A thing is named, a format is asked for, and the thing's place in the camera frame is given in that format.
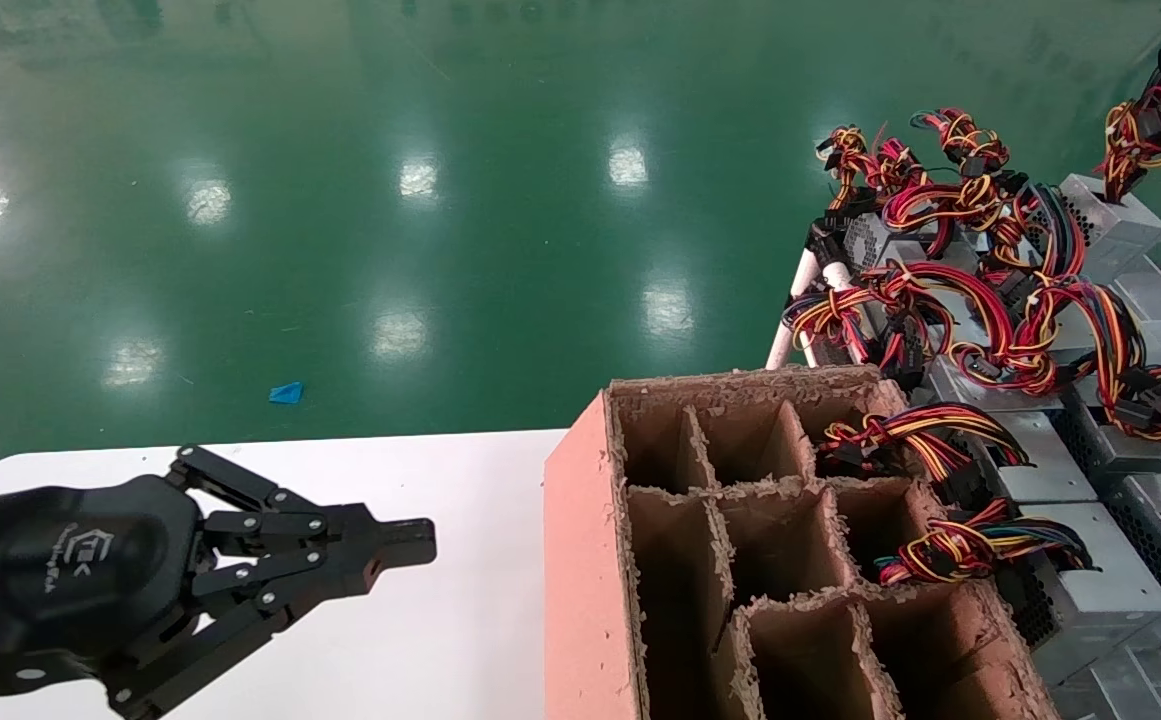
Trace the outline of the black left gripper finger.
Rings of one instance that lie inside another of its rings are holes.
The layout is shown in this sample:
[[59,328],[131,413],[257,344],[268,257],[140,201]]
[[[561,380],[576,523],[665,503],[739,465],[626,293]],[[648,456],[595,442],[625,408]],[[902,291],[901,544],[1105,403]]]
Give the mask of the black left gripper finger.
[[200,491],[228,505],[205,514],[199,530],[219,550],[296,550],[351,543],[365,550],[435,550],[426,518],[385,521],[365,503],[315,503],[204,447],[176,449],[170,485]]
[[433,541],[338,541],[261,559],[241,588],[228,589],[225,610],[159,658],[104,676],[109,705],[123,719],[161,719],[222,678],[320,603],[369,593],[385,570],[425,566]]

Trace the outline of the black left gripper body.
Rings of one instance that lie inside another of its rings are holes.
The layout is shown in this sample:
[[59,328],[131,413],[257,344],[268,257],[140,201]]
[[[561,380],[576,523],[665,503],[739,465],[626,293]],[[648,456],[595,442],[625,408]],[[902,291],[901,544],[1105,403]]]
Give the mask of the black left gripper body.
[[152,475],[0,495],[0,696],[146,664],[190,634],[201,520]]

